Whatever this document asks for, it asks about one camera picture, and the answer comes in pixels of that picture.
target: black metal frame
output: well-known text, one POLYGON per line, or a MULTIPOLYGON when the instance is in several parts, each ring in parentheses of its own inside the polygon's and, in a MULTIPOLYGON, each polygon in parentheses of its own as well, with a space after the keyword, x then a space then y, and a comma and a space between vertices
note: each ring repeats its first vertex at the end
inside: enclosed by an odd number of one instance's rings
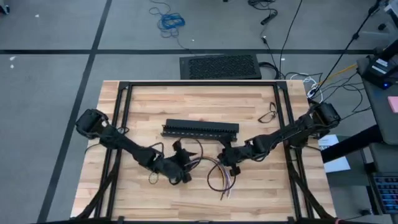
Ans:
MULTIPOLYGON (((286 81, 276 81, 276 82, 263 81, 262 82, 260 80, 258 80, 258 81, 218 81, 218 80, 215 80, 215 81, 205 81, 205 82, 198 82, 198 81, 120 82, 119 86, 118 86, 118 94, 116 97, 116 103, 115 103, 115 107, 114 107, 112 125, 117 126, 121 98, 122 98, 122 93, 124 90, 127 89, 127 95, 126 95, 126 102, 124 104, 124 112, 123 112, 123 117, 122 117, 121 128, 126 128, 127 117, 129 114, 129 106, 130 106, 130 102, 131 102, 132 89, 134 86, 187 86, 187 85, 188 86, 271 86, 271 87, 273 87, 274 94, 275 94, 275 102, 276 102, 276 107, 277 107, 277 111, 278 111, 278 119, 279 119, 280 127, 283 128, 285 126, 285 122, 284 122, 282 105, 281 105, 280 96, 279 96, 279 88, 280 88, 284 94, 284 100, 285 100, 285 104, 286 104, 286 110, 287 110, 287 116, 289 118, 289 122, 290 123, 294 122, 293 111, 292 111, 292 107, 290 104, 289 92, 287 89, 286 81)), ((109 164, 111 162, 112 151, 113 151, 112 149, 107 149, 107 151, 106 151, 103 172, 102 172, 102 176, 101 176, 101 184, 104 182, 104 180, 109 172, 109 164)), ((290 146, 287 141, 284 142, 284 151, 285 151, 286 163, 292 162, 292 157, 290 155, 290 146)), ((296 156, 297 156, 298 171, 299 171, 300 176, 303 179, 304 183, 307 184, 301 153, 296 151, 296 156)), ((107 207, 106 216, 105 216, 106 218, 112 217, 114 198, 116 195, 116 185, 118 182, 120 162, 121 162, 121 149, 118 149, 117 153, 116 153, 116 158, 115 158, 115 163, 117 165, 117 173, 116 173, 115 178, 111 184, 108 207, 107 207)), ((287 170, 289 173, 289 182, 290 182, 290 189, 291 189, 291 193, 292 193, 295 216, 296 216, 296 219, 299 219, 299 218, 302 218, 302 213, 301 213, 301 209, 300 209, 300 201, 299 201, 299 196, 298 196, 298 192, 297 192, 297 186, 296 186, 296 183, 293 180, 293 178, 291 178, 291 176, 290 176, 291 171, 289 169, 287 169, 287 170)), ((103 199, 101 198, 96 206, 94 218, 100 217, 101 210, 102 210, 102 204, 103 204, 103 199)), ((305 204, 306 204, 306 208, 307 208, 308 217, 313 218, 313 211, 312 211, 311 205, 307 199, 305 199, 305 204)), ((123 221, 123 223, 136 223, 136 222, 123 221)), ((191 223, 191 222, 173 222, 173 223, 191 223)), ((288 223, 288 221, 286 221, 286 222, 261 222, 261 223, 283 224, 283 223, 288 223)))

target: wooden table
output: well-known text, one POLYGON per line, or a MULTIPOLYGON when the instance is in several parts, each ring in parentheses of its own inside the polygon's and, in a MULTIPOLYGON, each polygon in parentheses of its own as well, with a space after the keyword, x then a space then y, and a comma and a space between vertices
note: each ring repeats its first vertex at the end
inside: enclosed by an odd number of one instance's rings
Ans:
MULTIPOLYGON (((118 84, 118 81, 105 81, 99 96, 97 109, 106 113, 109 120, 113 116, 118 84)), ((288 81, 287 85, 294 118, 297 119, 308 110, 303 83, 288 81)), ((277 118, 268 124, 257 122, 261 115, 269 111, 269 103, 275 100, 272 87, 137 86, 132 92, 127 121, 130 131, 126 136, 141 146, 162 141, 166 157, 172 155, 172 143, 177 140, 160 135, 167 118, 239 123, 235 146, 243 145, 244 140, 258 134, 279 129, 277 118)), ((285 123, 289 123, 282 92, 280 96, 285 123)), ((216 157, 223 148, 216 141, 200 141, 206 156, 216 157)), ((182 143, 189 151, 200 152, 195 141, 182 140, 182 143)), ((78 215, 96 193, 105 152, 104 147, 95 146, 86 153, 72 217, 78 215)), ((309 189, 326 211, 335 215, 320 152, 304 148, 303 162, 309 189)), ((123 151, 113 219, 122 215, 126 220, 286 221, 287 216, 295 216, 282 144, 263 162, 248 160, 240 164, 242 173, 237 177, 230 198, 220 200, 220 193, 209 189, 206 175, 212 166, 203 161, 191 172, 193 179, 187 184, 173 186, 160 176, 158 183, 152 185, 148 181, 150 172, 123 151)), ((214 172, 211 183, 222 188, 221 174, 214 172)), ((305 204, 300 191, 299 195, 305 217, 305 204)), ((107 198, 108 193, 104 197, 103 215, 107 198)))

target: table leg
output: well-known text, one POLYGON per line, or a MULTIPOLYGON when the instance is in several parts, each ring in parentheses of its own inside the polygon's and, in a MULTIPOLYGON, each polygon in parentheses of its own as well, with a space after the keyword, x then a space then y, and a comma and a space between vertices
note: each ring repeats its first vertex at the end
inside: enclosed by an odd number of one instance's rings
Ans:
POLYGON ((379 126, 375 124, 334 146, 322 150, 321 155, 323 163, 330 162, 351 152, 363 149, 372 142, 381 142, 382 140, 383 138, 379 126))

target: white cable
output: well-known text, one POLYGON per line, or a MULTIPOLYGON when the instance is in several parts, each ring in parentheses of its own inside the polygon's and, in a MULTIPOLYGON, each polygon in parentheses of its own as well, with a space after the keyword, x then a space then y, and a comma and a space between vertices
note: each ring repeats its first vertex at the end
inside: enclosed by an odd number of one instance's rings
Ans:
MULTIPOLYGON (((315 81, 315 80, 314 80, 309 74, 307 74, 307 73, 297 73, 297 74, 294 74, 294 75, 291 76, 290 80, 291 80, 293 77, 297 76, 297 75, 306 75, 306 76, 307 76, 307 77, 305 77, 304 80, 303 80, 304 83, 313 82, 313 84, 312 84, 312 86, 311 86, 311 90, 308 91, 308 93, 307 93, 307 98, 311 98, 311 97, 313 96, 313 93, 311 93, 311 91, 316 90, 316 89, 318 88, 317 81, 315 81)), ((320 101, 319 103, 322 103, 322 101, 323 101, 323 93, 322 93, 322 90, 319 90, 319 92, 320 92, 320 95, 321 95, 321 101, 320 101)))

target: rubber mat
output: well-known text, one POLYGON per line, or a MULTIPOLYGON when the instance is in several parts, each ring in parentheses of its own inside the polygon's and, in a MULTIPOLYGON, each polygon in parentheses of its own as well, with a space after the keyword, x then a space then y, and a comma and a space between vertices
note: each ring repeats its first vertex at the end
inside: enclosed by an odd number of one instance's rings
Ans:
POLYGON ((255 55, 206 55, 180 58, 182 80, 261 79, 255 55))

